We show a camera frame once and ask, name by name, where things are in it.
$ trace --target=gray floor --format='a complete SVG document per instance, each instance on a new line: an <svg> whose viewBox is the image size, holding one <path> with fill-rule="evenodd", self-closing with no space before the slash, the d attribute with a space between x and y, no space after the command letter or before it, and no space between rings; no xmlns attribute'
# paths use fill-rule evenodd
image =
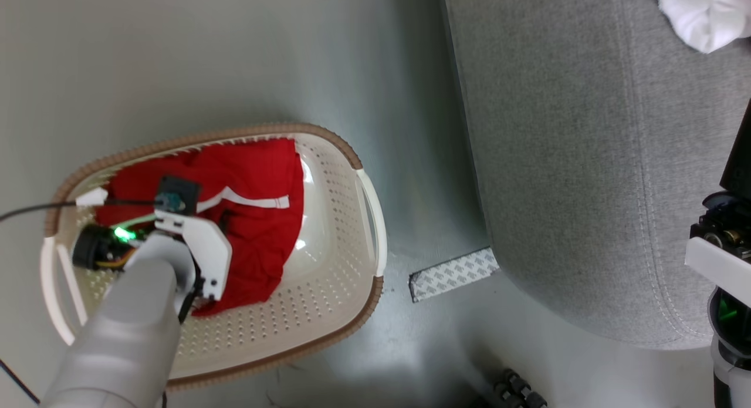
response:
<svg viewBox="0 0 751 408"><path fill-rule="evenodd" d="M706 351L596 338L502 274L411 303L410 272L486 245L439 0L0 0L0 13L0 211L47 200L95 157L255 122L340 133L375 183L390 253L367 325L171 407L460 406L500 362L554 406L709 405ZM43 393L64 346L42 303L40 232L41 215L0 225L0 356ZM5 378L0 392L31 406Z"/></svg>

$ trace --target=laundry basket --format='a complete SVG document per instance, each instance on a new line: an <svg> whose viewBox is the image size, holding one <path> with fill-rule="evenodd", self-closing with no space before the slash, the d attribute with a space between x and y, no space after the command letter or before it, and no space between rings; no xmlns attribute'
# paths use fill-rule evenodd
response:
<svg viewBox="0 0 751 408"><path fill-rule="evenodd" d="M53 202L73 200L106 185L117 170L153 157L273 138L295 140L303 163L305 208L295 250L265 303L185 320L169 390L275 367L324 349L364 325L381 296L387 250L383 213L360 159L346 141L322 127L269 124L162 141L105 157L78 169L54 196ZM118 275L72 266L73 240L93 219L93 210L86 207L46 215L42 290L53 324L68 345Z"/></svg>

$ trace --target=basket handle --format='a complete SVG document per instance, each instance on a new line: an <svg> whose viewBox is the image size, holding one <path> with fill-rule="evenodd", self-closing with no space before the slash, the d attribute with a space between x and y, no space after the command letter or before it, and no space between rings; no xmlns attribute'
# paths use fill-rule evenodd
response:
<svg viewBox="0 0 751 408"><path fill-rule="evenodd" d="M42 282L42 295L45 296L45 305L48 309L52 324L57 329L60 338L70 345L76 339L72 328L67 324L67 319L62 313L60 293L57 291L57 272L55 269L55 237L46 237L42 244L40 254L39 272Z"/></svg>
<svg viewBox="0 0 751 408"><path fill-rule="evenodd" d="M373 226L375 230L375 277L382 277L383 272L386 269L386 259L388 257L388 247L386 243L386 222L383 219L383 210L381 210L381 202L378 201L378 194L376 194L376 188L373 187L372 181L365 173L364 169L357 169L357 178L360 180L365 199L368 202L368 209L370 210L370 218L373 219Z"/></svg>

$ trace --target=red cloth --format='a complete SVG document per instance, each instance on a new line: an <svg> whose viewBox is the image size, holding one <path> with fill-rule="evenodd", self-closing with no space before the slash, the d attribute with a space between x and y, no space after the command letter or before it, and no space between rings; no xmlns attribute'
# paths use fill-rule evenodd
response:
<svg viewBox="0 0 751 408"><path fill-rule="evenodd" d="M107 187L110 198L149 200L165 175L201 184L199 201L230 187L239 196L260 200L289 195L287 209L268 209L222 200L199 216L218 223L229 212L226 235L232 260L222 300L193 315L213 315L225 309L268 300L282 279L282 267L295 247L303 219L303 168L293 140L207 146L177 156L144 161L120 170ZM97 221L105 226L152 213L138 205L104 205Z"/></svg>

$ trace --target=gray fabric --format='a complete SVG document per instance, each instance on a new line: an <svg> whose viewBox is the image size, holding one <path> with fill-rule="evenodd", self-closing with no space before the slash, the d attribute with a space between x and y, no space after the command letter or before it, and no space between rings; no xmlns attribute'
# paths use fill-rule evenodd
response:
<svg viewBox="0 0 751 408"><path fill-rule="evenodd" d="M601 336L708 344L684 250L751 97L748 42L694 52L654 0L446 4L502 269Z"/></svg>

